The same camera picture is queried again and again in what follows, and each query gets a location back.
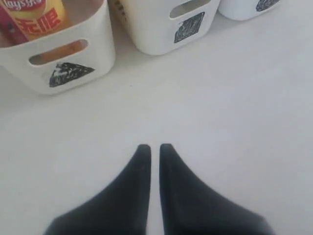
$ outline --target basket handle hole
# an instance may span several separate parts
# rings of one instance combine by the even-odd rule
[[[29,58],[32,65],[45,65],[49,62],[65,58],[69,55],[74,55],[88,46],[88,41],[85,39],[77,40],[75,42],[57,47],[53,50],[46,51],[42,54],[34,55]]]
[[[170,18],[175,19],[175,18],[182,16],[188,12],[196,10],[199,7],[202,7],[206,4],[209,4],[210,2],[211,2],[211,0],[191,0],[191,1],[185,2],[185,3],[175,7],[170,12]]]

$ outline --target white tile floor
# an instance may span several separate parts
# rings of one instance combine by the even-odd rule
[[[313,2],[140,53],[114,24],[108,76],[37,96],[0,70],[0,233],[41,235],[102,190],[140,143],[153,149],[148,234],[163,234],[158,148],[171,142],[211,187],[278,235],[313,233]]]

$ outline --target black label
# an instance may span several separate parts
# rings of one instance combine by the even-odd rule
[[[70,81],[81,78],[91,72],[93,68],[71,63],[59,63],[50,77],[50,87],[58,87]]]
[[[201,12],[196,16],[193,16],[182,23],[182,26],[179,27],[178,31],[175,34],[174,43],[178,43],[196,33],[199,32],[202,20],[204,18],[205,12]]]
[[[274,6],[280,0],[260,0],[258,5],[256,6],[257,11],[265,11],[270,7]]]

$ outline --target yellow packaging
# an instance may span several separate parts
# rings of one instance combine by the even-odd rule
[[[72,26],[62,0],[0,0],[12,20],[30,41]],[[44,53],[53,61],[82,50],[79,41]]]

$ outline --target white plastic basket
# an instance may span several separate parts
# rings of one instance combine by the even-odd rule
[[[64,0],[76,25],[25,44],[0,48],[0,64],[33,90],[56,94],[105,75],[115,62],[111,21],[106,0]],[[43,65],[33,65],[35,55],[77,40],[82,51]]]
[[[244,21],[271,10],[280,2],[280,0],[221,0],[219,12],[232,20]]]
[[[220,0],[109,0],[137,48],[161,55],[202,37]]]

